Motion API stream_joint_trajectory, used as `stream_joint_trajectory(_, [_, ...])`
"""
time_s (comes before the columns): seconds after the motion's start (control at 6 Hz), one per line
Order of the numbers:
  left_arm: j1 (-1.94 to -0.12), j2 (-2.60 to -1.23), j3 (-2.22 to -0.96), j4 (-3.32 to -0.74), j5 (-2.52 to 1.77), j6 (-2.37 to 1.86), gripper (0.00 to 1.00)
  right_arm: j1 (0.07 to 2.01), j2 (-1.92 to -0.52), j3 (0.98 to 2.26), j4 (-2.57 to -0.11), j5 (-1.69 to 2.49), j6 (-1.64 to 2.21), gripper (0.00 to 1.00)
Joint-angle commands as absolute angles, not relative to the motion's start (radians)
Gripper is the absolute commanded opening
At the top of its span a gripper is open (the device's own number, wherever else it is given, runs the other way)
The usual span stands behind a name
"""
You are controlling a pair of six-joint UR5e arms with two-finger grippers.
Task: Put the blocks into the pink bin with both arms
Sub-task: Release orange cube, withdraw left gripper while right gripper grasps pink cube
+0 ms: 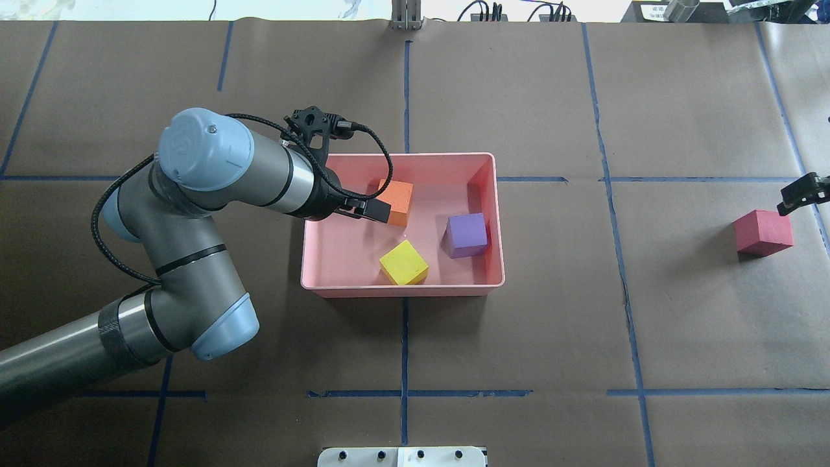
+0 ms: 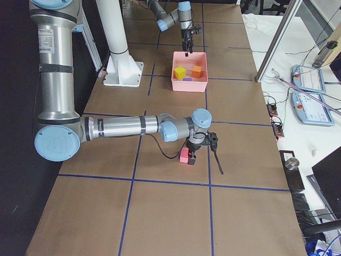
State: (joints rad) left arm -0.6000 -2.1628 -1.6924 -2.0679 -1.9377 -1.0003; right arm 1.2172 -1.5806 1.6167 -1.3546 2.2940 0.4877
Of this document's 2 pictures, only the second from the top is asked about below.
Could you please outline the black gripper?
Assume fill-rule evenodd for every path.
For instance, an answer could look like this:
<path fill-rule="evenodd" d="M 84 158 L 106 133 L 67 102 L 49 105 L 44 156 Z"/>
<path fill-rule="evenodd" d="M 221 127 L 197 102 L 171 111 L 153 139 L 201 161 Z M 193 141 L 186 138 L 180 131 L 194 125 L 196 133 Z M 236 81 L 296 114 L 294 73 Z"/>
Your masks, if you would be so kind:
<path fill-rule="evenodd" d="M 201 148 L 200 144 L 192 143 L 191 141 L 186 142 L 186 147 L 189 149 L 188 153 L 188 165 L 195 165 L 196 162 L 196 151 Z"/>
<path fill-rule="evenodd" d="M 185 56 L 188 56 L 188 52 L 192 53 L 192 41 L 193 41 L 193 29 L 192 28 L 186 28 L 186 29 L 181 29 L 181 35 L 182 35 L 182 49 L 185 54 Z"/>

